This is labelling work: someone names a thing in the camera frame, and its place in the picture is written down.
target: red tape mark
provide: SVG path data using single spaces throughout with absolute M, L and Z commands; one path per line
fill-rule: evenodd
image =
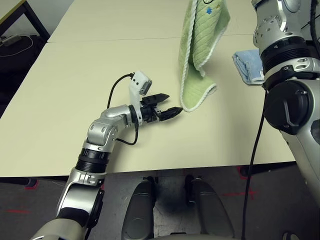
M 252 191 L 251 188 L 249 188 L 248 194 L 250 195 L 251 199 L 254 200 L 254 194 L 256 194 L 257 191 Z M 234 197 L 234 196 L 242 196 L 245 195 L 245 192 L 230 192 L 230 193 L 223 193 L 222 196 L 225 197 Z
M 241 172 L 240 172 L 240 169 L 241 169 L 241 166 L 237 166 L 237 167 L 236 167 L 236 170 L 238 171 L 238 174 L 239 174 L 240 178 L 241 178 L 241 179 L 248 179 L 248 177 L 242 176 L 242 174 L 241 174 Z
M 7 213 L 11 213 L 11 214 L 29 214 L 30 212 L 27 210 L 16 210 L 16 209 L 8 209 L 5 210 Z
M 25 186 L 24 189 L 25 190 L 32 190 L 32 189 L 36 189 L 38 187 L 39 181 L 36 180 L 35 185 L 34 186 Z

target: gray carpet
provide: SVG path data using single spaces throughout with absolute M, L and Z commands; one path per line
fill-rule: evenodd
M 246 180 L 236 167 L 210 167 L 109 174 L 104 205 L 90 240 L 120 240 L 126 209 L 144 176 L 158 177 L 158 200 L 154 208 L 155 237 L 172 232 L 199 233 L 194 208 L 185 205 L 184 179 L 202 176 L 220 196 L 235 236 L 241 237 L 243 192 Z M 40 180 L 36 189 L 0 183 L 0 239 L 29 239 L 55 216 L 63 182 Z M 248 240 L 281 240 L 284 231 L 301 240 L 319 240 L 319 208 L 296 166 L 253 176 L 247 210 Z

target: towel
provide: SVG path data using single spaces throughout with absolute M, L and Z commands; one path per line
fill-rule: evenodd
M 187 112 L 197 109 L 206 96 L 216 90 L 215 82 L 206 76 L 203 65 L 212 55 L 229 20 L 225 0 L 189 1 L 178 56 L 180 102 Z
M 264 83 L 264 73 L 259 50 L 236 51 L 232 56 L 242 80 L 248 85 Z

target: power strip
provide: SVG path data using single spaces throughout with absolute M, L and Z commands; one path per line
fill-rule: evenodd
M 3 39 L 2 43 L 4 46 L 8 47 L 8 46 L 20 41 L 21 39 L 22 38 L 19 35 L 12 35 L 12 36 L 9 36 L 9 37 Z

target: black cable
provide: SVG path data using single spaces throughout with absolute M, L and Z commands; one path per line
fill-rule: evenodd
M 108 104 L 106 106 L 106 108 L 110 108 L 110 103 L 111 103 L 111 98 L 112 98 L 112 94 L 114 93 L 114 90 L 115 90 L 115 87 L 117 86 L 117 84 L 122 80 L 122 79 L 125 79 L 127 77 L 130 77 L 132 78 L 134 76 L 133 73 L 129 73 L 129 74 L 126 74 L 126 75 L 123 75 L 122 77 L 120 77 L 117 81 L 115 81 L 115 83 L 113 84 L 112 88 L 111 88 L 111 91 L 110 91 L 110 95 L 109 95 L 109 99 L 108 99 Z
M 108 109 L 110 107 L 110 103 L 111 103 L 111 98 L 112 98 L 112 94 L 114 93 L 115 87 L 117 86 L 117 84 L 122 80 L 125 79 L 127 77 L 133 78 L 134 74 L 133 73 L 129 73 L 126 75 L 123 75 L 122 77 L 120 77 L 117 81 L 115 81 L 115 83 L 113 84 L 111 91 L 110 91 L 110 95 L 109 95 L 109 99 L 108 99 L 108 104 L 106 106 L 106 108 Z M 135 145 L 138 141 L 138 132 L 139 132 L 139 124 L 136 122 L 134 124 L 134 128 L 135 128 L 135 137 L 134 137 L 134 141 L 133 142 L 128 142 L 126 140 L 123 140 L 121 138 L 116 138 L 116 141 L 119 141 L 121 143 L 127 144 L 127 145 Z
M 84 240 L 88 240 L 89 235 L 90 235 L 90 233 L 91 233 L 91 229 L 92 229 L 92 227 L 89 227 L 89 228 L 88 228 L 88 230 L 86 231 L 86 234 L 85 234 Z
M 250 160 L 250 164 L 249 164 L 249 168 L 248 168 L 248 176 L 247 176 L 247 179 L 246 179 L 243 210 L 242 210 L 242 236 L 241 236 L 241 240 L 246 240 L 246 215 L 247 215 L 247 204 L 248 204 L 249 187 L 250 187 L 252 167 L 253 167 L 254 160 L 255 160 L 256 150 L 257 150 L 257 146 L 258 146 L 261 130 L 262 130 L 262 127 L 264 125 L 264 120 L 265 120 L 264 110 L 265 110 L 266 97 L 267 97 L 267 91 L 264 94 L 264 103 L 263 103 L 261 120 L 260 120 L 260 124 L 259 124 L 258 133 L 257 133 L 255 141 L 254 141 L 251 160 Z
M 308 26 L 310 24 L 310 21 L 308 21 L 305 25 L 303 25 L 300 30 L 304 29 L 306 26 Z
M 317 38 L 316 32 L 316 8 L 318 5 L 318 0 L 311 0 L 311 7 L 310 7 L 310 34 L 315 46 L 316 52 L 320 57 L 320 43 Z
M 120 139 L 120 138 L 117 138 L 116 140 L 121 142 L 121 143 L 124 143 L 124 144 L 127 144 L 127 145 L 135 145 L 138 141 L 138 132 L 139 132 L 139 124 L 135 124 L 135 137 L 134 137 L 134 141 L 133 142 L 127 142 L 126 140 L 123 140 L 123 139 Z

